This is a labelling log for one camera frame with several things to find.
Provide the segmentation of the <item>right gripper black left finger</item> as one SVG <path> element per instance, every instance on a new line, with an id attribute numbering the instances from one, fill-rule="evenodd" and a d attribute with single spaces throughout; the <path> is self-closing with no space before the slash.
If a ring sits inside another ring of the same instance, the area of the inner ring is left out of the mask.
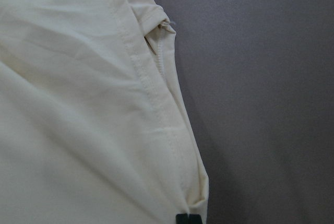
<path id="1" fill-rule="evenodd" d="M 189 215 L 188 214 L 177 214 L 175 216 L 176 224 L 189 224 Z"/>

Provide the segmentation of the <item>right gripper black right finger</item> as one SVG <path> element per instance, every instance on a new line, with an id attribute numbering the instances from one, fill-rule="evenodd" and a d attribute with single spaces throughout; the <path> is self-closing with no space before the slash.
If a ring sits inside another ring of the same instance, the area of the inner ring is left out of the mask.
<path id="1" fill-rule="evenodd" d="M 189 224 L 202 224 L 201 215 L 189 214 Z"/>

